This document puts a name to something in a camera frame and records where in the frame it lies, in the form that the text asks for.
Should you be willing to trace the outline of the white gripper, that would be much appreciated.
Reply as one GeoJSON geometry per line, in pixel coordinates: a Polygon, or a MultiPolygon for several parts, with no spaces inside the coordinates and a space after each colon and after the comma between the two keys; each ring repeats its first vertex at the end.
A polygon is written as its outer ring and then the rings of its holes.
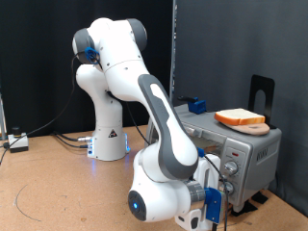
{"type": "Polygon", "coordinates": [[[193,179],[200,184],[204,193],[196,231],[211,231],[214,224],[220,223],[222,195],[218,189],[219,165],[218,157],[200,158],[198,168],[193,175],[193,179]]]}

